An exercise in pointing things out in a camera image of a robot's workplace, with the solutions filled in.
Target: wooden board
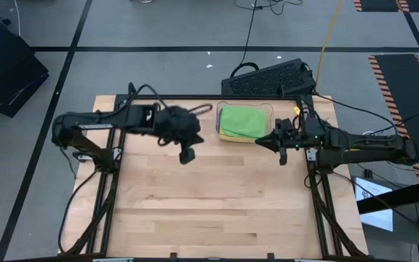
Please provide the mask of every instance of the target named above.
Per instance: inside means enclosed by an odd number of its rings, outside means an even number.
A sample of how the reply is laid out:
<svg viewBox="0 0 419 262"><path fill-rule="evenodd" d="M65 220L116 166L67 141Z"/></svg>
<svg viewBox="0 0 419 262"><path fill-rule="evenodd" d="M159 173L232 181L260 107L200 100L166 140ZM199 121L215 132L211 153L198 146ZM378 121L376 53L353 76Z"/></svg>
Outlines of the wooden board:
<svg viewBox="0 0 419 262"><path fill-rule="evenodd" d="M94 110L110 111L114 96L98 96ZM150 103L137 100L136 103ZM168 100L169 105L192 108L217 100ZM290 101L227 101L235 104L269 103L275 118L293 118ZM315 99L323 119L337 125L332 103ZM311 192L303 185L307 174L304 151L288 151L288 163L254 144L218 138L215 109L201 115L205 143L193 146L196 158L179 163L179 146L159 147L156 138L128 135L124 147L119 190L113 214L108 256L168 258L321 258ZM88 132L104 146L107 131ZM91 172L91 162L80 164L76 186ZM343 165L337 172L348 176ZM70 247L92 217L97 175L72 202L63 234ZM351 184L330 176L338 223L367 253ZM99 228L99 247L103 226ZM333 253L332 241L329 240Z"/></svg>

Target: metal bracket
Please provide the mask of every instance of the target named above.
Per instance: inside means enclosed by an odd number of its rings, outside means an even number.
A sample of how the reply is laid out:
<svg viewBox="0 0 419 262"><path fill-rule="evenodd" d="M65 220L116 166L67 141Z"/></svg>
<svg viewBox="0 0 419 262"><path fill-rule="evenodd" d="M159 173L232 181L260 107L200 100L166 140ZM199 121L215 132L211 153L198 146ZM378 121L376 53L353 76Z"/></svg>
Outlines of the metal bracket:
<svg viewBox="0 0 419 262"><path fill-rule="evenodd" d="M177 261L177 253L170 253L169 254L169 261L176 262Z"/></svg>
<svg viewBox="0 0 419 262"><path fill-rule="evenodd" d="M306 159L308 161L316 161L316 150L315 148L310 148L306 150Z"/></svg>
<svg viewBox="0 0 419 262"><path fill-rule="evenodd" d="M116 160L120 160L121 159L120 154L122 152L122 149L113 148L112 151L113 151L113 158L116 159ZM85 154L85 153L82 153L82 152L79 152L79 151L73 152L72 156L81 163L83 163L85 161L91 161L92 160L92 158L88 154Z"/></svg>
<svg viewBox="0 0 419 262"><path fill-rule="evenodd" d="M274 262L276 258L274 257L274 253L268 253L268 262Z"/></svg>

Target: black box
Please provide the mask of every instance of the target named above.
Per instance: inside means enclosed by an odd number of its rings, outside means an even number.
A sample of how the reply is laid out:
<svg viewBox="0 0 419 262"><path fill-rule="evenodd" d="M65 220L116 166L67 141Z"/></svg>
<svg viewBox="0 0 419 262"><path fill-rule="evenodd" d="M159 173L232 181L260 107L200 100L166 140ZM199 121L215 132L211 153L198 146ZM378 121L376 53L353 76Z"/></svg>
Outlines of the black box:
<svg viewBox="0 0 419 262"><path fill-rule="evenodd" d="M47 77L31 48L0 23L0 113L13 117Z"/></svg>
<svg viewBox="0 0 419 262"><path fill-rule="evenodd" d="M307 95L316 86L311 71L297 58L221 82L222 95Z"/></svg>

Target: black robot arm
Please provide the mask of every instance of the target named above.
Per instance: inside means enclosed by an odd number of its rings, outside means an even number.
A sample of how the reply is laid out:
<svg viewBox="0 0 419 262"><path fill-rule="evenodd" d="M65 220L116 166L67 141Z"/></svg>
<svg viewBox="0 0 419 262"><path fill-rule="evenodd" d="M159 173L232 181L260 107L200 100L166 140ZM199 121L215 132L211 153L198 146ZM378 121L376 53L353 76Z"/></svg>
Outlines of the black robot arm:
<svg viewBox="0 0 419 262"><path fill-rule="evenodd" d="M90 156L99 171L113 172L116 168L113 152L106 148L100 148L85 137L82 131L114 128L136 135L155 136L159 138L158 145L160 146L166 146L171 142L179 143L181 147L180 163L189 163L195 158L191 146L204 141L197 134L200 131L200 123L196 116L212 110L212 105L205 104L187 110L179 106L167 106L157 94L164 106L163 110L158 103L132 105L131 102L142 87L135 91L132 86L133 90L130 91L129 86L129 98L116 111L69 112L58 116L52 125L52 142L62 148L72 146Z"/></svg>
<svg viewBox="0 0 419 262"><path fill-rule="evenodd" d="M419 160L416 146L408 138L352 135L313 117L305 120L305 131L295 129L290 119L276 119L274 130L255 142L279 152L280 165L287 163L287 149L311 148L316 168L330 172L340 164L390 161L412 165Z"/></svg>

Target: green towel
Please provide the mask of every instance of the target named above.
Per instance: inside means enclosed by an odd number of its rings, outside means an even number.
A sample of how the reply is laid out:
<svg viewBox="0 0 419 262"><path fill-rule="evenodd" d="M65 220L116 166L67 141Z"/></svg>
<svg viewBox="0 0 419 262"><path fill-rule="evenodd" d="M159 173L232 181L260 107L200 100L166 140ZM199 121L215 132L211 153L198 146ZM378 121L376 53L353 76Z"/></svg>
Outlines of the green towel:
<svg viewBox="0 0 419 262"><path fill-rule="evenodd" d="M266 132L266 112L244 106L225 106L220 126L231 137L261 138Z"/></svg>

